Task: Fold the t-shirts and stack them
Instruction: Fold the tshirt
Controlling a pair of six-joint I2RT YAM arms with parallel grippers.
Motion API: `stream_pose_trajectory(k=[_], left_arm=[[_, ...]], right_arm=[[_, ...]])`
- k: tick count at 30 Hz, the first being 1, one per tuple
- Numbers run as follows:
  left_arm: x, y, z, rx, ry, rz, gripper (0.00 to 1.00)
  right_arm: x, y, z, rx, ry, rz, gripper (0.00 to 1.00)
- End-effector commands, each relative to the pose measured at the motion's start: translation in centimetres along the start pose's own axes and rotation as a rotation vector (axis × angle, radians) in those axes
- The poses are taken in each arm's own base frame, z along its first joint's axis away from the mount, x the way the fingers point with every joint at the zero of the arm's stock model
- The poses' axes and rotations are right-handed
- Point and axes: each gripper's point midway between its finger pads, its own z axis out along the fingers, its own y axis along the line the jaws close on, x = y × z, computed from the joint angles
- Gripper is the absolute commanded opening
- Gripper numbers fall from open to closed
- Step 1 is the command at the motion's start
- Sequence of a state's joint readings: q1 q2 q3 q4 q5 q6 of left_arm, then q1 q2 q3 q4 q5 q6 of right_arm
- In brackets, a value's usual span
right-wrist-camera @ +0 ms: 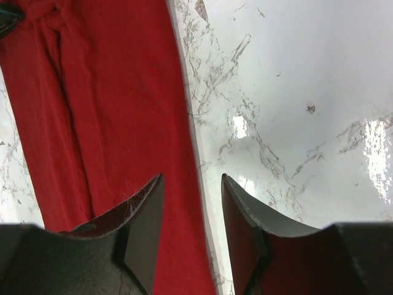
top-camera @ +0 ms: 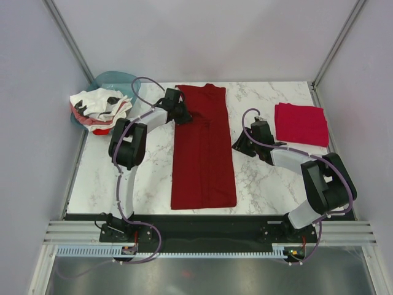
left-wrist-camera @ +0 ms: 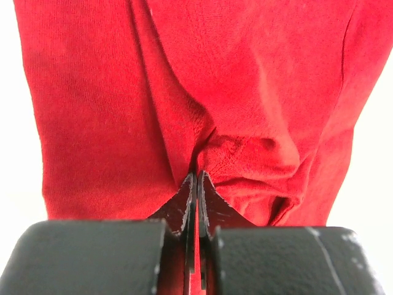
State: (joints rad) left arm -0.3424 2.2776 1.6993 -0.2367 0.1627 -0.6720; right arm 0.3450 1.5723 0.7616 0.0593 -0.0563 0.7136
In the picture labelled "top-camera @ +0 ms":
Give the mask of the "dark red t-shirt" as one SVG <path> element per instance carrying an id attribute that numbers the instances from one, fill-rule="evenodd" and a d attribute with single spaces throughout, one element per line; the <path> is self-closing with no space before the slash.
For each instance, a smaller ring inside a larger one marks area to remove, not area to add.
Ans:
<path id="1" fill-rule="evenodd" d="M 178 85 L 192 121 L 177 125 L 171 209 L 231 208 L 237 203 L 226 89 Z"/>

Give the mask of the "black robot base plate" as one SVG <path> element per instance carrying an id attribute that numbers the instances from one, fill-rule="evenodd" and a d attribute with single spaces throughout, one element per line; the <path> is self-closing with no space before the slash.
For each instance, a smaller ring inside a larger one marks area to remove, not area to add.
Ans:
<path id="1" fill-rule="evenodd" d="M 131 222 L 107 217 L 99 240 L 135 242 L 141 253 L 161 254 L 269 252 L 275 243 L 301 246 L 317 241 L 312 226 L 291 230 L 283 216 L 275 215 L 137 214 Z"/>

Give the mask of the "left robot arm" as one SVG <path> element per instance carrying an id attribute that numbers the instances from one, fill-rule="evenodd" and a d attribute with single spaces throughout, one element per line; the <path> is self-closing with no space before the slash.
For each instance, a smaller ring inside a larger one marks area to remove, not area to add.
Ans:
<path id="1" fill-rule="evenodd" d="M 148 111 L 131 119 L 116 122 L 109 145 L 109 157 L 118 170 L 115 199 L 107 222 L 113 224 L 114 235 L 122 242 L 134 237 L 133 193 L 137 170 L 144 160 L 149 132 L 168 122 L 178 125 L 192 121 L 185 104 L 184 93 L 177 88 L 168 88 Z"/>

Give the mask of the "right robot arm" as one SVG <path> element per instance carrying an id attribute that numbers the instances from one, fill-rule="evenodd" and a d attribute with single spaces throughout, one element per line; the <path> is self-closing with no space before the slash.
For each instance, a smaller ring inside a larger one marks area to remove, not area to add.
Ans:
<path id="1" fill-rule="evenodd" d="M 275 141 L 265 120 L 256 119 L 249 128 L 244 127 L 232 148 L 302 176 L 306 200 L 284 215 L 281 226 L 282 237 L 288 242 L 297 241 L 303 235 L 303 228 L 341 207 L 345 214 L 357 198 L 356 188 L 338 154 L 311 155 Z"/>

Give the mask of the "bright red t-shirt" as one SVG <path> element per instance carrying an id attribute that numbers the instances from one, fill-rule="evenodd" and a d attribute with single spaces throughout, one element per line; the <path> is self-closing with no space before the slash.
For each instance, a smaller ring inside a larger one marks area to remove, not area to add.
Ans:
<path id="1" fill-rule="evenodd" d="M 274 125 L 280 141 L 323 148 L 329 145 L 329 130 L 322 108 L 278 103 L 274 107 Z"/>

